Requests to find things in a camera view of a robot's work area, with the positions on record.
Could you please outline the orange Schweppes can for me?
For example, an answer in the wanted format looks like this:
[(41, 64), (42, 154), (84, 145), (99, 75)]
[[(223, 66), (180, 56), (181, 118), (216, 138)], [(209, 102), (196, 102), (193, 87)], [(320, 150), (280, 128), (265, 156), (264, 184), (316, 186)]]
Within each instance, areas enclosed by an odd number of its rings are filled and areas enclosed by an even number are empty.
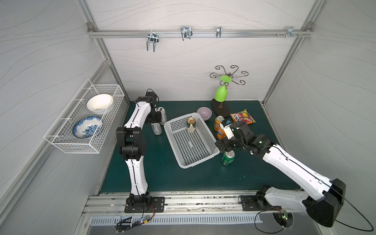
[(221, 139), (224, 139), (225, 137), (226, 137), (226, 133), (224, 132), (224, 130), (222, 128), (218, 128), (217, 138), (221, 140)]

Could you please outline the green soda can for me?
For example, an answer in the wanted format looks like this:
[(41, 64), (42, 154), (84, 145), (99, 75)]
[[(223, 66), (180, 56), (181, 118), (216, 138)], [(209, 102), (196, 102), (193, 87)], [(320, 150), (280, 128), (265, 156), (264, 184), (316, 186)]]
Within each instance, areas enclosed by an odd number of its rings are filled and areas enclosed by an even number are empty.
[(221, 159), (221, 163), (224, 165), (224, 166), (230, 166), (232, 164), (232, 162), (234, 161), (235, 159), (235, 152), (233, 150), (231, 151), (225, 151), (222, 155), (222, 159)]

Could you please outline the green gold beer can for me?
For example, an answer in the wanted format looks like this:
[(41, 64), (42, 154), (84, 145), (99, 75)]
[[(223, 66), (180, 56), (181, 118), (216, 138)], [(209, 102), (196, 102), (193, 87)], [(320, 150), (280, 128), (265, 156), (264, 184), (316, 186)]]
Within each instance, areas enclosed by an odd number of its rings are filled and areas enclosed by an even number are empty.
[(196, 131), (196, 120), (192, 117), (188, 118), (187, 119), (187, 130), (190, 132), (190, 133), (194, 133)]

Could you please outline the orange Fanta can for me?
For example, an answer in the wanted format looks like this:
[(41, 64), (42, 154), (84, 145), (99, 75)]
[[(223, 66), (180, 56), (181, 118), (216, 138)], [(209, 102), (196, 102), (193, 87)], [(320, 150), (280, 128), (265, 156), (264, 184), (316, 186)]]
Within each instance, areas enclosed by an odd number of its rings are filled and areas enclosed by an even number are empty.
[(215, 123), (214, 123), (214, 130), (215, 132), (218, 131), (218, 129), (220, 128), (220, 124), (224, 121), (224, 117), (223, 116), (217, 116), (215, 118)]

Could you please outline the white Monster can label side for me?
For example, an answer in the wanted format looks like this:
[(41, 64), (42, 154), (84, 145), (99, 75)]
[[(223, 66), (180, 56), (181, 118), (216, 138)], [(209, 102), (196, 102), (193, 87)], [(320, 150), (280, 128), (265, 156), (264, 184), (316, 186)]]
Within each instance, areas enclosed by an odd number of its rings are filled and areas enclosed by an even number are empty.
[(158, 107), (157, 111), (161, 113), (161, 125), (164, 125), (167, 122), (167, 116), (166, 116), (166, 111), (164, 107)]

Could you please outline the white perforated plastic basket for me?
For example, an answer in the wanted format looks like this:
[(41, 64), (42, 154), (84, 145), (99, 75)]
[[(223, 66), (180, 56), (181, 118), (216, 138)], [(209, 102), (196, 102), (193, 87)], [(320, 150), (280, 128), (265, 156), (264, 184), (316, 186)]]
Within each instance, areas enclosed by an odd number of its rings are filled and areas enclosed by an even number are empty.
[[(189, 118), (195, 119), (196, 129), (193, 133), (187, 128)], [(171, 119), (164, 124), (164, 130), (180, 168), (196, 166), (220, 154), (215, 137), (198, 113)]]

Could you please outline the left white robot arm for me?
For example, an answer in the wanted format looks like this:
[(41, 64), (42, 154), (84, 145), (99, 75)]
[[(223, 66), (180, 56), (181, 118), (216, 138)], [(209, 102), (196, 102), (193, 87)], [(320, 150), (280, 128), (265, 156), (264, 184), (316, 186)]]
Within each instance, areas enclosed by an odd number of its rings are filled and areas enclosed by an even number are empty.
[(127, 164), (131, 193), (130, 204), (149, 206), (151, 196), (144, 169), (144, 156), (146, 154), (146, 141), (143, 133), (144, 124), (159, 123), (161, 113), (156, 111), (159, 100), (154, 91), (147, 91), (144, 96), (135, 100), (135, 109), (127, 123), (117, 128), (116, 137), (119, 153)]

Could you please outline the white Monster energy can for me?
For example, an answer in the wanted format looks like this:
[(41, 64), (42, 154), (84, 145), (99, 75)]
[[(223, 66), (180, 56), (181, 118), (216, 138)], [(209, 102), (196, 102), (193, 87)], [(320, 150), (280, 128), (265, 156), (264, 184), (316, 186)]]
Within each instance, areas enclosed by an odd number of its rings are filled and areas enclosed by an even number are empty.
[(159, 123), (152, 123), (151, 126), (152, 126), (153, 133), (155, 135), (158, 136), (158, 135), (162, 134), (162, 128), (161, 128), (161, 125)]

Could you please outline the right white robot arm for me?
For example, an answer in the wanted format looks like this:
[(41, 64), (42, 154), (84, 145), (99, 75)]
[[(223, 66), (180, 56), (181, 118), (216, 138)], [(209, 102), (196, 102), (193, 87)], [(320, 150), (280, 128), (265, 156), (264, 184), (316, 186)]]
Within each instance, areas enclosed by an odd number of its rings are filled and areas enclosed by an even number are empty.
[(216, 141), (215, 145), (221, 153), (235, 148), (243, 149), (280, 170), (301, 188), (299, 191), (290, 191), (263, 186), (254, 197), (253, 204), (257, 208), (263, 211), (273, 206), (290, 208), (305, 212), (322, 226), (334, 225), (344, 204), (344, 182), (320, 175), (292, 157), (280, 145), (271, 142), (265, 135), (224, 138)]

